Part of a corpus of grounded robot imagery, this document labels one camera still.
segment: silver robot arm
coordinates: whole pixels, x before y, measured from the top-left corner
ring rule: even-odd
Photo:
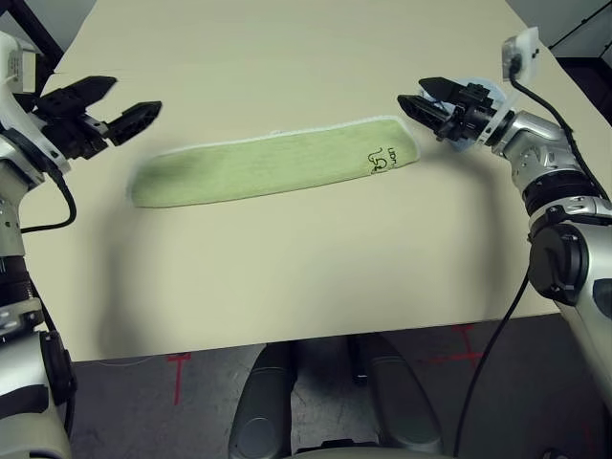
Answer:
[[[112,122],[94,120],[87,106],[116,80],[90,76],[36,98],[35,110],[26,113],[13,93],[33,88],[33,65],[33,54],[21,42],[0,33],[0,457],[66,459],[70,418],[62,423],[56,407],[66,404],[70,412],[76,381],[26,269],[22,234],[71,223],[76,207],[62,178],[68,161],[92,158],[107,146],[106,139],[127,142],[157,117],[161,103],[139,103]],[[62,190],[70,217],[22,229],[19,204],[45,174]],[[43,322],[49,331],[40,330]]]
[[[492,151],[530,214],[530,282],[569,323],[612,411],[612,204],[556,124],[519,112]]]
[[[398,102],[438,140],[477,140],[497,115],[481,85],[442,77],[420,83],[454,111],[420,96],[398,96]],[[527,112],[497,118],[485,145],[511,163],[530,216],[529,280],[568,321],[612,411],[612,205],[572,148],[569,126]]]

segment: table surface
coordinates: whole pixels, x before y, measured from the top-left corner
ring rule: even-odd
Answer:
[[[133,141],[73,162],[72,226],[26,236],[74,359],[501,317],[529,251],[510,166],[486,149],[455,153],[416,122],[418,163],[342,184],[169,209],[132,208],[126,184],[171,148],[401,115],[395,97],[421,77],[501,84],[501,43],[524,27],[501,0],[98,0],[47,89],[108,75],[119,83],[93,116],[164,108]],[[532,87],[610,189],[612,131],[541,50]],[[64,206],[40,186],[22,225],[57,221]],[[555,311],[530,287],[517,315]]]

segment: printed logo on towel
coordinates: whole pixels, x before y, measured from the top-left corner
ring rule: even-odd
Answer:
[[[372,174],[378,174],[379,172],[385,172],[386,170],[392,169],[398,163],[397,155],[393,147],[389,147],[386,151],[380,147],[374,153],[367,155],[367,159],[374,165]]]

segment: black wire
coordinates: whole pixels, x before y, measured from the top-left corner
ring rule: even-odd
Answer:
[[[57,328],[55,327],[54,320],[51,318],[51,315],[49,314],[49,310],[47,309],[47,306],[45,306],[45,302],[40,297],[40,293],[36,289],[36,286],[34,285],[34,281],[32,280],[31,276],[30,276],[30,285],[32,285],[32,293],[33,293],[33,295],[36,298],[38,298],[38,300],[40,301],[40,306],[42,308],[42,316],[45,319],[45,323],[47,324],[47,328],[49,329],[50,332],[56,332]]]
[[[61,172],[53,171],[49,173],[49,176],[53,179],[53,181],[61,191],[61,194],[64,196],[64,199],[66,200],[66,204],[68,205],[69,210],[68,218],[61,223],[55,223],[52,225],[40,225],[37,227],[23,228],[21,230],[22,234],[26,234],[28,232],[57,230],[58,228],[64,228],[73,223],[77,218],[77,203],[75,203],[75,198],[73,197],[72,193],[70,192],[70,189],[66,185],[64,178],[61,176]]]
[[[473,395],[474,388],[476,387],[476,383],[478,382],[478,377],[480,376],[480,373],[482,372],[482,369],[484,368],[485,363],[487,362],[487,359],[489,358],[489,355],[491,354],[491,350],[493,349],[495,342],[497,341],[502,330],[508,323],[508,320],[510,320],[510,316],[513,314],[514,310],[516,309],[516,306],[518,306],[518,302],[520,301],[520,298],[523,296],[523,293],[525,292],[525,288],[527,287],[528,281],[529,281],[529,278],[527,276],[527,273],[525,273],[525,276],[523,277],[523,281],[520,284],[520,287],[518,288],[518,292],[516,292],[516,296],[514,297],[513,303],[510,305],[510,308],[508,309],[508,312],[506,312],[506,315],[504,316],[504,318],[502,318],[499,324],[497,325],[497,328],[495,329],[495,332],[491,336],[491,339],[489,339],[489,342],[487,343],[487,347],[485,348],[485,352],[482,354],[482,357],[480,358],[480,362],[478,362],[478,365],[476,366],[476,370],[474,371],[474,374],[471,377],[470,386],[468,387],[468,392],[466,393],[466,398],[463,401],[463,407],[461,408],[461,414],[459,415],[459,424],[457,425],[457,432],[455,434],[455,445],[452,450],[453,457],[459,456],[459,448],[461,447],[461,435],[463,434],[463,426],[466,422],[466,417],[468,416],[468,409],[470,408],[471,396]]]
[[[609,201],[609,198],[608,198],[607,193],[605,192],[605,189],[603,189],[603,186],[601,186],[601,184],[598,182],[598,180],[593,175],[593,172],[591,172],[591,169],[589,169],[589,166],[586,165],[586,162],[582,158],[582,155],[580,154],[580,151],[578,150],[578,146],[576,145],[576,141],[574,140],[574,136],[572,135],[572,128],[567,124],[567,122],[565,122],[565,120],[563,119],[563,117],[557,111],[555,107],[553,107],[546,100],[544,100],[543,98],[538,96],[536,93],[530,91],[525,86],[523,86],[518,81],[516,81],[516,73],[517,71],[513,72],[513,67],[511,66],[510,83],[512,84],[512,86],[518,91],[520,91],[521,93],[523,93],[524,95],[526,95],[528,98],[539,103],[546,110],[548,110],[551,113],[551,115],[553,115],[558,125],[561,126],[561,129],[563,130],[563,133],[565,134],[565,137],[567,138],[567,141],[570,144],[572,153],[576,157],[576,161],[579,164],[582,171],[584,172],[584,175],[588,177],[588,179],[591,181],[591,183],[593,184],[597,192],[600,194],[600,196],[606,201]]]

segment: green towel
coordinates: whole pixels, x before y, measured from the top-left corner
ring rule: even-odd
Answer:
[[[170,208],[357,179],[419,159],[404,122],[378,117],[152,158],[131,184],[134,205]]]

